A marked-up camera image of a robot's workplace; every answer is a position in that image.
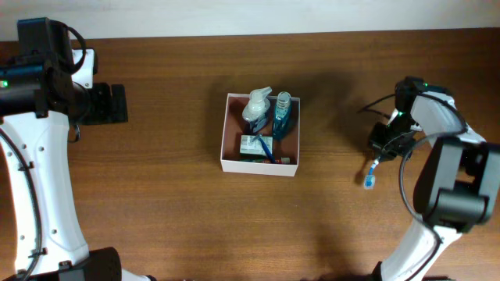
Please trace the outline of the blue white toothbrush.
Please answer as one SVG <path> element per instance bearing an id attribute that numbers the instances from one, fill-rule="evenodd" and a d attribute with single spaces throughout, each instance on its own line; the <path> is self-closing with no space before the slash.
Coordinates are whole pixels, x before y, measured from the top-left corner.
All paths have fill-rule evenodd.
<path id="1" fill-rule="evenodd" d="M 376 177 L 374 175 L 374 170 L 375 168 L 379 165 L 380 163 L 380 159 L 379 158 L 376 158 L 373 163 L 371 164 L 370 168 L 369 168 L 369 171 L 367 173 L 367 175 L 365 176 L 365 179 L 363 181 L 363 187 L 366 189 L 366 190 L 372 190 L 375 186 L 375 183 L 376 183 Z"/>

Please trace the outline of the teal mouthwash bottle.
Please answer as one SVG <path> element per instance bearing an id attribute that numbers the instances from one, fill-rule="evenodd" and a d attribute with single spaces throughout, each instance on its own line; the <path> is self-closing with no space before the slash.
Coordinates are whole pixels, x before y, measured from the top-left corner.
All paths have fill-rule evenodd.
<path id="1" fill-rule="evenodd" d="M 277 95 L 273 114 L 273 138 L 281 141 L 291 128 L 292 96 L 282 91 Z"/>

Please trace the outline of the green red toothpaste tube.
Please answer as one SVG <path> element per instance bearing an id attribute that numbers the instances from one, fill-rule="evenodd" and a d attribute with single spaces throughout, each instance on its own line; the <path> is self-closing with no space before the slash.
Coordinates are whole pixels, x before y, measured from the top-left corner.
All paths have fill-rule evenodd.
<path id="1" fill-rule="evenodd" d="M 259 158 L 259 159 L 242 159 L 242 162 L 251 162 L 251 163 L 261 163 L 261 164 L 283 164 L 289 165 L 291 160 L 289 158 L 277 158 L 272 161 L 269 158 Z"/>

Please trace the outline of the green white soap box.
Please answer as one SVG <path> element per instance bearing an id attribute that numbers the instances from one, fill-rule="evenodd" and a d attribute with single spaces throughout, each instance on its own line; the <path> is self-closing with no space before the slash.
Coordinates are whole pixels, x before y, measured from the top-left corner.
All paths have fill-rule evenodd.
<path id="1" fill-rule="evenodd" d="M 252 136 L 242 135 L 240 141 L 240 153 L 243 155 L 261 155 L 267 156 L 266 150 L 263 147 L 266 145 L 267 150 L 273 152 L 273 138 L 267 136 Z"/>

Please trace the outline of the blue disposable razor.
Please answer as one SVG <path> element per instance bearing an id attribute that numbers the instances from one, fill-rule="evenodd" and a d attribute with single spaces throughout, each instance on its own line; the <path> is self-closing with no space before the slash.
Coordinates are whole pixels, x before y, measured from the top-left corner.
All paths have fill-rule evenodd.
<path id="1" fill-rule="evenodd" d="M 272 164 L 276 164 L 276 159 L 273 156 L 273 153 L 266 145 L 266 142 L 263 140 L 262 134 L 258 134 L 252 138 L 252 142 L 258 141 L 261 144 L 262 149 L 264 150 L 266 157 L 270 160 Z"/>

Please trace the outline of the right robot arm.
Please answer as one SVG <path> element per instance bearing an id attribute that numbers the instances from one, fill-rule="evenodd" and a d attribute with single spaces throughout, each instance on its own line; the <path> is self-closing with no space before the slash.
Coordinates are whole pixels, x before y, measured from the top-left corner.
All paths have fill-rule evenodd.
<path id="1" fill-rule="evenodd" d="M 412 223 L 371 280 L 425 280 L 438 257 L 485 224 L 499 193 L 499 146 L 476 133 L 446 87 L 407 76 L 395 85 L 395 110 L 376 123 L 370 166 L 401 157 L 398 189 Z"/>

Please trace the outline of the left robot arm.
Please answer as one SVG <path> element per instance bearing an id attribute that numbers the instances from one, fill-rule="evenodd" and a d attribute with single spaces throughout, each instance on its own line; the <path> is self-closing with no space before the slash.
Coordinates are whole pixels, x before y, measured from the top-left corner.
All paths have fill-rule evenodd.
<path id="1" fill-rule="evenodd" d="M 15 280 L 134 280 L 113 247 L 91 250 L 73 200 L 68 145 L 88 125 L 125 123 L 121 84 L 95 83 L 98 58 L 49 18 L 20 20 L 1 68 L 1 148 L 16 216 Z"/>

